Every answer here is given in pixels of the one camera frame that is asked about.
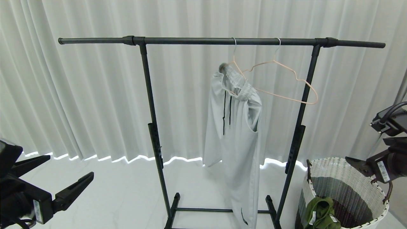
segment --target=white pleated curtain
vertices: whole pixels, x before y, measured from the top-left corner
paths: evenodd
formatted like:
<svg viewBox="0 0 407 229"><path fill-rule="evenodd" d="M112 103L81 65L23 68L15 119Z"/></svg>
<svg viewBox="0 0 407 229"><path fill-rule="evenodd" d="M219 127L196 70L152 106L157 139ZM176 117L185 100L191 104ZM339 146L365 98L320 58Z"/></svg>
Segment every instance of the white pleated curtain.
<svg viewBox="0 0 407 229"><path fill-rule="evenodd" d="M0 135L26 153L81 159L153 156L139 47L59 45L59 37L334 37L384 49L322 48L307 105L299 160L363 158L378 134L374 115L392 105L407 68L407 2L0 1ZM238 46L241 69L271 60L277 46ZM164 160L200 157L210 77L233 46L148 45ZM306 79L311 46L282 46L277 60ZM246 77L256 88L301 99L303 83L273 64ZM265 157L285 161L300 104L259 92ZM315 96L310 93L309 101Z"/></svg>

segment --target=white floor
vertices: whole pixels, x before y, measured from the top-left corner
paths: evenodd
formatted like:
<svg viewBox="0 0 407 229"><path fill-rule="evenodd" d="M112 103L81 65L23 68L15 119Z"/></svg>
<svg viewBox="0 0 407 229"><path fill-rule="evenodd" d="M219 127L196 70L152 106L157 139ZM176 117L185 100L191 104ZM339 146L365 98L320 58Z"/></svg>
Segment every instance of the white floor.
<svg viewBox="0 0 407 229"><path fill-rule="evenodd" d="M170 204L176 192L181 194L179 207L227 208L221 165L202 167L201 161L174 160L164 167ZM41 228L137 228L159 229L166 223L166 211L155 161L144 159L130 164L110 160L88 161L68 158L52 159L22 178L53 195L94 171L95 178L67 211L58 212ZM294 228L297 204L305 171L296 166L281 217L283 229ZM284 184L284 168L268 164L260 174L259 209L267 210L266 195L278 204ZM232 213L177 212L174 228L234 229ZM259 214L258 229L272 229L268 214ZM388 214L377 229L405 229Z"/></svg>

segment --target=laundry basket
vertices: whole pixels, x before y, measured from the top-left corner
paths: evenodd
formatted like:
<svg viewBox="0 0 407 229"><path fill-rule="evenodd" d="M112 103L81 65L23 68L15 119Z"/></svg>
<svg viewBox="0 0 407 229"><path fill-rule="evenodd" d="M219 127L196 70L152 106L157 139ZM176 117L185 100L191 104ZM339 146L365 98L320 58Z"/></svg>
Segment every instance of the laundry basket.
<svg viewBox="0 0 407 229"><path fill-rule="evenodd" d="M386 216L389 209L389 193L372 183L349 165L345 159L330 157L308 161L300 202L298 204L296 229L308 226L305 220L306 206L316 196L332 198L335 218L342 228L373 229Z"/></svg>

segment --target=black drawstring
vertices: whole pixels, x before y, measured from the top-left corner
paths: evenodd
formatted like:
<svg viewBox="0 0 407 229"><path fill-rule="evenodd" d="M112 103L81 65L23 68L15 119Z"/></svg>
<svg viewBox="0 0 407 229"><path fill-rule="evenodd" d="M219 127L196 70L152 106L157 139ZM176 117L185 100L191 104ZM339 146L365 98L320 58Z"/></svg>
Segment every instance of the black drawstring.
<svg viewBox="0 0 407 229"><path fill-rule="evenodd" d="M229 102L229 126L230 126L230 116L232 114L232 96L230 96L230 102Z"/></svg>
<svg viewBox="0 0 407 229"><path fill-rule="evenodd" d="M223 104L223 135L225 135L225 109L226 109L226 91L225 91L225 102Z"/></svg>

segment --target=rack base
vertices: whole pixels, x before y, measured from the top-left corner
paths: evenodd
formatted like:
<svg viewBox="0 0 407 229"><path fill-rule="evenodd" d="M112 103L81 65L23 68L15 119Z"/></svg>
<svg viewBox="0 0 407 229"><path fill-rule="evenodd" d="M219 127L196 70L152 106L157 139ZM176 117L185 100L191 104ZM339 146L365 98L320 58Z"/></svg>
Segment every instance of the rack base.
<svg viewBox="0 0 407 229"><path fill-rule="evenodd" d="M177 229L173 228L175 213L177 211L201 211L201 212L233 212L232 209L216 209L216 208L191 208L191 207L178 207L180 194L177 192L174 196L173 204L171 205L171 217L167 219L164 229ZM280 222L275 222L277 215L276 209L274 208L273 201L269 195L266 196L266 203L269 210L258 210L259 214L270 214L271 220L273 221L274 229L281 229Z"/></svg>

